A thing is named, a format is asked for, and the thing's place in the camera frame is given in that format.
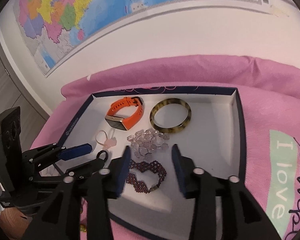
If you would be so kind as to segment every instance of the orange watch strap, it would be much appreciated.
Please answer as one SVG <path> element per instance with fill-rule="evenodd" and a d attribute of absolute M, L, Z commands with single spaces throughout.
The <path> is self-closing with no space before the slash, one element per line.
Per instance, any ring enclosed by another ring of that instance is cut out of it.
<path fill-rule="evenodd" d="M 123 99 L 120 99 L 118 101 L 115 101 L 111 104 L 110 109 L 107 112 L 107 115 L 114 116 L 120 109 L 126 107 L 126 106 L 137 106 L 138 109 L 136 112 L 128 117 L 123 119 L 123 125 L 127 130 L 129 130 L 132 126 L 134 126 L 137 122 L 140 121 L 142 115 L 143 115 L 143 106 L 142 102 L 138 97 L 135 98 L 129 98 L 125 97 Z"/>

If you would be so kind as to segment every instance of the pink blanket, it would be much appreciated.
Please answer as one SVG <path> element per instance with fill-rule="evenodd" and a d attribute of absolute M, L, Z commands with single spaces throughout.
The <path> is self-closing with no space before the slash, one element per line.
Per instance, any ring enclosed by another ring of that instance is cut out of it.
<path fill-rule="evenodd" d="M 252 57 L 185 56 L 95 73 L 61 89 L 66 100 L 32 147 L 57 142 L 92 93 L 176 85 L 238 88 L 247 137 L 245 185 L 282 239 L 291 240 L 300 229 L 300 70 L 293 66 Z M 144 239 L 113 221 L 111 225 L 114 239 Z"/>

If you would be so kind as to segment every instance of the watch face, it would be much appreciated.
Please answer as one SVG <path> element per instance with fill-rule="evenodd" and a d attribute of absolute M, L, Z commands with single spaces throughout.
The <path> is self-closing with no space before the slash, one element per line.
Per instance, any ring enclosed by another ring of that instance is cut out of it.
<path fill-rule="evenodd" d="M 116 128 L 116 129 L 119 129 L 119 130 L 124 130 L 126 131 L 127 129 L 124 127 L 123 123 L 120 122 L 120 121 L 113 121 L 113 120 L 108 120 L 106 119 L 107 123 L 113 127 L 113 128 Z"/>

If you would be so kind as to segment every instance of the white wall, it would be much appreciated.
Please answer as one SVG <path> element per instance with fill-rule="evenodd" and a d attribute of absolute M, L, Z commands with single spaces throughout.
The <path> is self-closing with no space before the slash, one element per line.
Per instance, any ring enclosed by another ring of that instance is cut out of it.
<path fill-rule="evenodd" d="M 196 8 L 119 28 L 69 58 L 45 78 L 24 46 L 11 0 L 0 14 L 0 41 L 10 64 L 49 113 L 63 85 L 92 73 L 150 58 L 195 54 L 247 55 L 300 68 L 300 12 L 280 0 L 271 14 L 235 8 Z"/>

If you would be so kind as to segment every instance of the mint green label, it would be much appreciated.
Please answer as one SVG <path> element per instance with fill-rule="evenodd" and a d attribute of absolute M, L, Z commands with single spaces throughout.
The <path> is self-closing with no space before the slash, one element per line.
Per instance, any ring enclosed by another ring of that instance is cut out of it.
<path fill-rule="evenodd" d="M 270 130 L 271 183 L 266 214 L 283 238 L 294 204 L 294 183 L 298 148 L 295 140 L 279 131 Z"/>

